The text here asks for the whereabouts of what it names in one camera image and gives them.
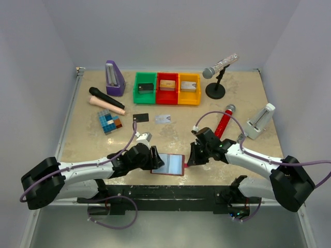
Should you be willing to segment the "red leather card holder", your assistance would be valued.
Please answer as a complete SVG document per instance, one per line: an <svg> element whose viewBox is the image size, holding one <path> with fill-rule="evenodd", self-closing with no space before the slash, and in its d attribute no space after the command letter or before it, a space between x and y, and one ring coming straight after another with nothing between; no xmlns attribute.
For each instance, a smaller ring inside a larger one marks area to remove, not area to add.
<svg viewBox="0 0 331 248"><path fill-rule="evenodd" d="M185 156L183 154L160 153L164 165L158 169L152 169L151 174L183 176L185 168Z"/></svg>

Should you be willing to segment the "silver credit card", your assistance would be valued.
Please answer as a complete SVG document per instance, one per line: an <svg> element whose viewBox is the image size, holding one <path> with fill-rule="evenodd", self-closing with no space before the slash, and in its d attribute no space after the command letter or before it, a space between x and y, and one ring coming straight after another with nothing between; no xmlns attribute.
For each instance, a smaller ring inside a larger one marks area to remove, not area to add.
<svg viewBox="0 0 331 248"><path fill-rule="evenodd" d="M156 124L171 123L171 116L170 115L156 115L155 123Z"/></svg>

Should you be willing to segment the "black credit card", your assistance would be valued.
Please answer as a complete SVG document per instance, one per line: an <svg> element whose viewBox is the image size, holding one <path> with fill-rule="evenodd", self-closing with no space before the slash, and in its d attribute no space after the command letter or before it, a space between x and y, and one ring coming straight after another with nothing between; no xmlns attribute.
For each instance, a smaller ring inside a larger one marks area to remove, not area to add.
<svg viewBox="0 0 331 248"><path fill-rule="evenodd" d="M139 122L149 122L149 114L143 113L143 114L133 114L132 116L133 121L139 123Z"/></svg>

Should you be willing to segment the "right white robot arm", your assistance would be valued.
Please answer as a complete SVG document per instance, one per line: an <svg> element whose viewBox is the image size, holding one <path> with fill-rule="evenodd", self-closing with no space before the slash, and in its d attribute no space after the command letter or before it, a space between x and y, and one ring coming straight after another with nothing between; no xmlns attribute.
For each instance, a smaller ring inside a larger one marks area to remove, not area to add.
<svg viewBox="0 0 331 248"><path fill-rule="evenodd" d="M241 166L263 177L244 177L233 183L243 197L261 197L276 200L283 208L297 212L315 189L315 184L292 156L284 159L268 157L230 140L223 141L205 127L194 129L196 136L192 142L188 166L204 165L212 158L226 164Z"/></svg>

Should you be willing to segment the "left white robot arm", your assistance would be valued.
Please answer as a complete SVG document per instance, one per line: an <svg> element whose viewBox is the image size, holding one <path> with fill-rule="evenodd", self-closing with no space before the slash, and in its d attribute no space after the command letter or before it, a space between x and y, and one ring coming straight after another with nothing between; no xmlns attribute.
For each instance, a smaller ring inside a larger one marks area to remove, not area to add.
<svg viewBox="0 0 331 248"><path fill-rule="evenodd" d="M137 168L150 171L162 166L156 146L142 143L94 161L64 163L48 157L22 176L24 192L19 201L36 210L56 199L91 199L99 192L99 180L122 177Z"/></svg>

